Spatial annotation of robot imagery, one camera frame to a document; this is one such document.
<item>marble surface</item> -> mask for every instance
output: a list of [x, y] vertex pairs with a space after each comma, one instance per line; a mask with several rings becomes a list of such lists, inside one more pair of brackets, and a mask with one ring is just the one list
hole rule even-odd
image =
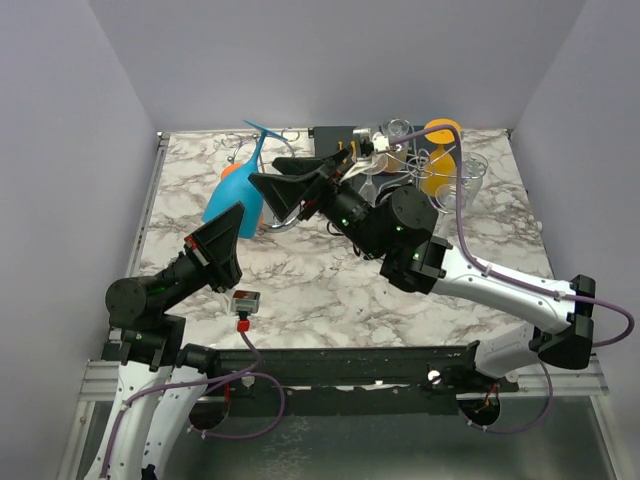
[[[313, 154], [306, 129], [292, 142], [297, 156]], [[241, 132], [250, 136], [252, 132]], [[296, 138], [296, 131], [286, 136]], [[474, 206], [465, 215], [471, 251], [486, 260], [550, 277], [536, 221], [518, 174], [506, 133], [464, 131], [463, 149], [485, 156], [489, 171]], [[154, 274], [176, 256], [183, 238], [201, 225], [201, 215], [236, 137], [217, 131], [171, 136], [148, 233], [140, 274]], [[252, 146], [241, 149], [246, 161]], [[265, 162], [287, 155], [268, 139]], [[243, 277], [237, 288], [261, 292], [251, 339], [258, 347], [312, 348], [455, 345], [515, 328], [519, 320], [482, 305], [451, 297], [407, 294], [378, 275], [377, 262], [357, 258], [343, 237], [325, 230], [315, 216], [278, 234], [262, 232], [240, 239], [238, 259]], [[454, 219], [443, 216], [439, 236], [457, 243]], [[241, 347], [235, 318], [226, 313], [223, 296], [205, 288], [170, 313], [185, 316], [184, 343], [217, 348]]]

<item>white wall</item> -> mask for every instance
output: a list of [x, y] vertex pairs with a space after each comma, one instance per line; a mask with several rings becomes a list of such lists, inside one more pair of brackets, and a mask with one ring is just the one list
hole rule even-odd
[[90, 0], [162, 130], [514, 127], [585, 0]]
[[[640, 315], [640, 2], [590, 0], [514, 132], [556, 275]], [[596, 337], [623, 329], [596, 309]], [[640, 478], [640, 332], [598, 352]]]
[[55, 478], [157, 137], [85, 0], [0, 6], [0, 465]]

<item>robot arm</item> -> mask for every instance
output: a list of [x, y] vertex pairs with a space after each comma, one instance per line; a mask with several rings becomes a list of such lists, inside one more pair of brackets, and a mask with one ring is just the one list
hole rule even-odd
[[[376, 139], [376, 151], [388, 147], [387, 142], [377, 145]], [[490, 271], [590, 297], [595, 294], [592, 279], [578, 276], [572, 282], [554, 281], [478, 259], [487, 268], [481, 271], [457, 247], [432, 235], [438, 212], [416, 188], [397, 187], [375, 207], [369, 205], [343, 181], [353, 166], [348, 157], [345, 149], [309, 162], [278, 158], [273, 166], [283, 175], [253, 174], [250, 181], [278, 218], [286, 218], [298, 205], [301, 220], [322, 213], [366, 258], [383, 258], [380, 274], [400, 290], [466, 298], [528, 322], [513, 332], [469, 345], [475, 350], [474, 372], [498, 379], [540, 360], [569, 369], [588, 365], [591, 305], [533, 293], [491, 276]]]
[[107, 290], [109, 324], [122, 330], [121, 364], [105, 435], [86, 480], [140, 478], [143, 460], [144, 478], [162, 473], [166, 452], [205, 387], [175, 389], [160, 405], [159, 390], [137, 395], [164, 385], [176, 363], [174, 383], [216, 376], [210, 370], [215, 358], [206, 351], [198, 354], [202, 347], [185, 347], [180, 361], [185, 319], [165, 312], [205, 285], [217, 292], [237, 285], [242, 272], [236, 242], [243, 212], [237, 203], [187, 236], [184, 252], [157, 275], [120, 279]]

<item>glass cup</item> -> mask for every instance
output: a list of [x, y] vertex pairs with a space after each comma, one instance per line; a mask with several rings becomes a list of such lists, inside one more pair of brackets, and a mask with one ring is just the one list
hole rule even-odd
[[[469, 209], [473, 204], [487, 173], [489, 164], [487, 159], [478, 153], [468, 152], [462, 154], [462, 208]], [[456, 211], [456, 177], [455, 172], [450, 175], [439, 173], [427, 173], [430, 176], [440, 176], [442, 185], [434, 195], [429, 195], [431, 204], [441, 213], [455, 213]]]
[[[407, 120], [400, 118], [393, 118], [387, 120], [382, 124], [381, 131], [384, 135], [391, 138], [404, 137], [411, 130], [411, 123]], [[409, 142], [405, 142], [396, 145], [396, 151], [387, 154], [387, 166], [384, 169], [387, 173], [395, 173], [398, 170], [403, 170], [405, 162], [407, 160], [407, 153], [409, 152]]]

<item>yellow cup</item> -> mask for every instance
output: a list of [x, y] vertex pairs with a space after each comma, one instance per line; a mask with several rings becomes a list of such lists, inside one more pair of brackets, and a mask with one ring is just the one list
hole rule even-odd
[[[450, 124], [460, 133], [460, 125], [448, 118], [437, 118], [427, 123], [424, 128]], [[425, 169], [425, 178], [420, 184], [420, 189], [431, 197], [436, 196], [436, 190], [442, 185], [447, 185], [456, 174], [456, 163], [451, 154], [446, 153], [445, 145], [453, 143], [455, 138], [449, 130], [428, 133], [427, 140], [435, 143], [437, 148], [429, 154], [429, 165]]]

